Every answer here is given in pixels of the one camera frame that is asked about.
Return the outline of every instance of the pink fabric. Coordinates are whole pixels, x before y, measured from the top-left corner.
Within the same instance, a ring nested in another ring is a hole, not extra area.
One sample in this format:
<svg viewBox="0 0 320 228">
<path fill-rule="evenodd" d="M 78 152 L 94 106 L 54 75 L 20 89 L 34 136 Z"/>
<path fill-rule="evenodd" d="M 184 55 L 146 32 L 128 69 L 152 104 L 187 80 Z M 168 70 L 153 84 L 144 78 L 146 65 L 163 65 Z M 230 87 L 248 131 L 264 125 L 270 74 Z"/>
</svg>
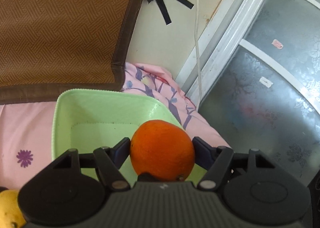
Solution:
<svg viewBox="0 0 320 228">
<path fill-rule="evenodd" d="M 161 101 L 183 126 L 190 138 L 201 137 L 211 146 L 228 146 L 219 133 L 196 111 L 194 104 L 164 68 L 149 64 L 125 66 L 123 92 L 147 95 Z"/>
<path fill-rule="evenodd" d="M 19 189 L 51 162 L 55 104 L 0 106 L 0 186 Z"/>
<path fill-rule="evenodd" d="M 164 103 L 188 135 L 211 146 L 228 146 L 196 112 L 195 106 L 158 66 L 126 63 L 123 92 L 154 97 Z M 0 186 L 19 189 L 51 162 L 51 128 L 55 102 L 0 106 Z"/>
</svg>

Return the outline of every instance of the light green basket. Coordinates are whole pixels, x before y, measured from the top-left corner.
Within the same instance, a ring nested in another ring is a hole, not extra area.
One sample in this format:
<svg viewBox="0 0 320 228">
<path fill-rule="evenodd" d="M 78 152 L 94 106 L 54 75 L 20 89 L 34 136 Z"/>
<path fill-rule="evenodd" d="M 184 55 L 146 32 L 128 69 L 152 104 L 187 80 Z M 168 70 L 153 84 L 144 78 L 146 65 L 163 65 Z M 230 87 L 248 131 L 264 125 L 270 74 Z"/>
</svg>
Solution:
<svg viewBox="0 0 320 228">
<path fill-rule="evenodd" d="M 62 93 L 52 125 L 52 159 L 70 148 L 92 153 L 101 146 L 113 147 L 125 137 L 132 138 L 138 127 L 149 120 L 164 120 L 181 127 L 172 113 L 159 101 L 128 93 L 73 89 Z M 83 174 L 97 178 L 94 169 Z M 137 180 L 130 157 L 120 172 L 133 185 Z M 188 180 L 195 184 L 206 170 L 195 165 Z"/>
</svg>

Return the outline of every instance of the sticker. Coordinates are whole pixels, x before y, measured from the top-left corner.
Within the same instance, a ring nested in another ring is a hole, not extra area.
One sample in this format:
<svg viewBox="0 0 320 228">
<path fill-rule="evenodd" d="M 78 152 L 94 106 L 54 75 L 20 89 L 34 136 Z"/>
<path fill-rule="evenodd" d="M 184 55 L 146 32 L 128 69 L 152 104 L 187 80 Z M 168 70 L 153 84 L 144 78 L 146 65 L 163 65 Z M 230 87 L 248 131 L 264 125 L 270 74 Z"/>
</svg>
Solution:
<svg viewBox="0 0 320 228">
<path fill-rule="evenodd" d="M 268 80 L 267 78 L 265 78 L 263 76 L 260 78 L 259 82 L 261 82 L 267 88 L 270 88 L 272 86 L 272 84 L 273 84 L 272 81 Z"/>
<path fill-rule="evenodd" d="M 167 184 L 163 184 L 161 186 L 159 186 L 162 190 L 165 190 L 167 189 L 169 186 Z"/>
<path fill-rule="evenodd" d="M 279 50 L 281 50 L 283 48 L 283 44 L 280 43 L 277 39 L 273 40 L 272 45 L 277 47 Z"/>
</svg>

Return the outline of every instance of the white cable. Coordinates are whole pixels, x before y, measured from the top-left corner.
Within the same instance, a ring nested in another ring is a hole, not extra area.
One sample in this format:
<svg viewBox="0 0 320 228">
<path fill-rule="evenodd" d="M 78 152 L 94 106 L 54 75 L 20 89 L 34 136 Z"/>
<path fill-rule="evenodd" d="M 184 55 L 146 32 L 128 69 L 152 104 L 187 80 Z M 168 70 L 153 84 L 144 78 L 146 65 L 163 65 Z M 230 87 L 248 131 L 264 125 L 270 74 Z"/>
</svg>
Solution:
<svg viewBox="0 0 320 228">
<path fill-rule="evenodd" d="M 196 0 L 196 22 L 195 22 L 195 46 L 196 46 L 196 65 L 197 65 L 197 71 L 198 71 L 198 86 L 199 86 L 199 99 L 197 102 L 196 110 L 198 111 L 201 96 L 202 96 L 202 83 L 201 83 L 201 69 L 200 69 L 200 54 L 199 54 L 199 44 L 198 44 L 198 27 L 199 27 L 199 0 Z"/>
</svg>

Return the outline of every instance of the lemon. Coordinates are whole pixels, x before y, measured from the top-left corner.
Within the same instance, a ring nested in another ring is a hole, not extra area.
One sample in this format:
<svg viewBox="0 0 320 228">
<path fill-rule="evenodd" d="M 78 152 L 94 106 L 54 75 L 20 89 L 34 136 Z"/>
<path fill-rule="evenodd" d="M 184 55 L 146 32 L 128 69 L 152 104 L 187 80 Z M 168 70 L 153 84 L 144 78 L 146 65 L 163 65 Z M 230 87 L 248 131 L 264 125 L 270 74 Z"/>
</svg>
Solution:
<svg viewBox="0 0 320 228">
<path fill-rule="evenodd" d="M 0 227 L 21 228 L 25 223 L 18 206 L 18 191 L 2 191 L 0 193 Z"/>
</svg>

